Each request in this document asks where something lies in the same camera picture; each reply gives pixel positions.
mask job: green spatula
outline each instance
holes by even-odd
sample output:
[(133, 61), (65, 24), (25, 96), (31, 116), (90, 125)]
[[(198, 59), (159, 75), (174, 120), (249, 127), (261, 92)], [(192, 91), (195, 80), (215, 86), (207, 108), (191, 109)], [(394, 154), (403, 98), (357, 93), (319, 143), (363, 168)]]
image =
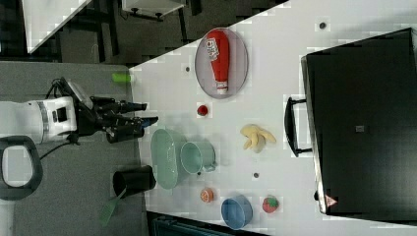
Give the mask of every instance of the green spatula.
[(119, 196), (117, 196), (117, 198), (114, 198), (107, 202), (107, 204), (104, 206), (103, 210), (101, 211), (101, 215), (100, 215), (101, 226), (103, 227), (107, 226), (108, 221), (110, 221), (110, 218), (111, 218), (111, 215), (113, 214), (114, 209), (116, 209), (117, 205), (119, 204), (120, 199), (125, 194), (126, 194), (126, 189), (123, 190), (123, 192)]

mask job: banana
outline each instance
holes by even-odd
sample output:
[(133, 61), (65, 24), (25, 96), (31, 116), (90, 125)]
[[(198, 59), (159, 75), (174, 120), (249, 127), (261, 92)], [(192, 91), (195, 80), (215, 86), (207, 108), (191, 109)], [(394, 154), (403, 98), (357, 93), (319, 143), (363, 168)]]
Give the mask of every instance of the banana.
[(250, 148), (256, 153), (262, 150), (265, 145), (265, 140), (274, 144), (276, 143), (276, 139), (273, 134), (257, 125), (246, 125), (240, 130), (240, 133), (248, 138), (246, 143), (243, 145), (243, 149)]

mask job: white plate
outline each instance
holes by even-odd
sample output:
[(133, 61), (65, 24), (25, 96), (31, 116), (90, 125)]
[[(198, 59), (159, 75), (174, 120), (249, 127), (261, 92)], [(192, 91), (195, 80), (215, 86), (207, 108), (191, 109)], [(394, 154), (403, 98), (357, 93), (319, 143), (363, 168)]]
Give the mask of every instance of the white plate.
[(218, 94), (214, 73), (211, 68), (211, 62), (209, 60), (209, 54), (206, 48), (206, 36), (197, 48), (196, 53), (196, 76), (200, 84), (200, 87), (209, 96), (224, 99), (231, 95), (236, 94), (243, 86), (248, 73), (248, 53), (246, 51), (245, 43), (243, 40), (232, 30), (226, 28), (218, 28), (212, 30), (222, 30), (229, 39), (229, 78), (228, 78), (228, 91), (226, 94)]

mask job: small black dot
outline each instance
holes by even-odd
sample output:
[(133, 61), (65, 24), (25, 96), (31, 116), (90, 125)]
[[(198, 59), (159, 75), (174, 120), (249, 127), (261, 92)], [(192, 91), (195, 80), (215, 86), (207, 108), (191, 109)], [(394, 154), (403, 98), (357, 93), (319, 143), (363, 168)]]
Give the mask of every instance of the small black dot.
[(326, 28), (326, 23), (320, 23), (319, 27), (320, 29), (324, 30)]

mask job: black mug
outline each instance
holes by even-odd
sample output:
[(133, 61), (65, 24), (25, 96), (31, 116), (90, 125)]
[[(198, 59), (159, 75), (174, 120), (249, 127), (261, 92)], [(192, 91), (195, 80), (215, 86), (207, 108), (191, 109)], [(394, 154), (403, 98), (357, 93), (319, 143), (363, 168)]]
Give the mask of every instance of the black mug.
[(127, 171), (116, 171), (113, 175), (114, 193), (119, 196), (126, 189), (122, 199), (151, 190), (155, 185), (152, 167), (148, 165)]

